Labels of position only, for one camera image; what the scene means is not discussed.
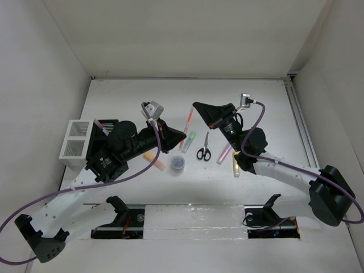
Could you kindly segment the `green highlighter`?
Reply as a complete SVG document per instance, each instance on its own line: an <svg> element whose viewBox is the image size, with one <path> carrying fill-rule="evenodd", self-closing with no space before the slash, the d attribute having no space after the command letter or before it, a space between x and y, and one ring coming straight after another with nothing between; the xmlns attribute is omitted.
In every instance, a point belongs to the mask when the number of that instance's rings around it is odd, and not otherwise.
<svg viewBox="0 0 364 273"><path fill-rule="evenodd" d="M187 140L185 141L184 145L183 145L183 148L182 148L182 153L186 154L188 149L190 148L195 136L196 136L196 132L195 131L191 131Z"/></svg>

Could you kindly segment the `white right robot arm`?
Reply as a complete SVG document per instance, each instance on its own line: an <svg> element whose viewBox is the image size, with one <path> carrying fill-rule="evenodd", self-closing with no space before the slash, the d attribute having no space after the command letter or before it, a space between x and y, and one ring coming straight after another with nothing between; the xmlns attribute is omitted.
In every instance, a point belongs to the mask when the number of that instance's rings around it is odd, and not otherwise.
<svg viewBox="0 0 364 273"><path fill-rule="evenodd" d="M360 205L339 170L298 167L266 151L264 131L254 124L243 129L243 118L233 104L214 106L194 102L203 121L211 129L219 129L232 146L239 168L253 175L265 176L298 189L306 195L305 201L277 203L281 196L274 194L263 205L246 209L246 219L252 228L277 226L291 217L317 218L329 226L344 222L349 208Z"/></svg>

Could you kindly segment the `pink red marker pen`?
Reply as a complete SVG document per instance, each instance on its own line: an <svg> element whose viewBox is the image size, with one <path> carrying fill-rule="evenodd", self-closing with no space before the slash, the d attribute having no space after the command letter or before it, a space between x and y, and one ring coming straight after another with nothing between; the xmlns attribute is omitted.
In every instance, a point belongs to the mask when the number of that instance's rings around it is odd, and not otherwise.
<svg viewBox="0 0 364 273"><path fill-rule="evenodd" d="M109 132L107 131L105 124L100 122L98 119L94 119L94 124L106 135L109 135Z"/></svg>

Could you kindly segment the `blue ballpoint pen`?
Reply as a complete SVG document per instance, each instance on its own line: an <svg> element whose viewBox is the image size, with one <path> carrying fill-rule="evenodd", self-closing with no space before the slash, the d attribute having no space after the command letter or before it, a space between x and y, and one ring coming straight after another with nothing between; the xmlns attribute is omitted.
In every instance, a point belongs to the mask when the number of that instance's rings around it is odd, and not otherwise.
<svg viewBox="0 0 364 273"><path fill-rule="evenodd" d="M98 126L98 128L106 135L109 135L109 132L104 128L104 126L99 122L95 121L95 124Z"/></svg>

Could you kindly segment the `orange marker pen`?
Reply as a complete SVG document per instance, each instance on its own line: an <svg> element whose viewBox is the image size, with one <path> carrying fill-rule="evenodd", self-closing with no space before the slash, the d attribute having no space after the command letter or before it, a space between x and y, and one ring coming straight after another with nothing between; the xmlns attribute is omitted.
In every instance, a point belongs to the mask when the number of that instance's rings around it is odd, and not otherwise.
<svg viewBox="0 0 364 273"><path fill-rule="evenodd" d="M191 119L192 119L192 115L193 115L193 111L194 111L194 107L192 106L190 111L189 111L189 115L188 115L188 119L186 121L186 124L185 124L185 128L184 128L184 134L187 135L187 132L188 132L188 129L189 129L189 125L190 125L190 122L191 122ZM183 147L183 144L184 144L184 140L182 140L179 144L179 151L181 151L182 147Z"/></svg>

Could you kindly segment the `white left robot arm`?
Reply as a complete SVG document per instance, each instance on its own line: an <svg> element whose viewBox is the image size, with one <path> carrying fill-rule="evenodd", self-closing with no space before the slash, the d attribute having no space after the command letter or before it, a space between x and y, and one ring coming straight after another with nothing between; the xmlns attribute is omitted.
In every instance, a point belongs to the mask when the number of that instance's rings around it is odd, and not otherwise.
<svg viewBox="0 0 364 273"><path fill-rule="evenodd" d="M79 213L78 209L123 175L129 168L129 160L156 147L168 153L185 137L185 133L168 127L162 119L151 121L141 131L131 121L116 123L67 193L57 195L32 215L21 214L16 218L17 228L39 262L51 261L70 240L86 231L104 224L123 224L129 209L118 196L108 197L87 212Z"/></svg>

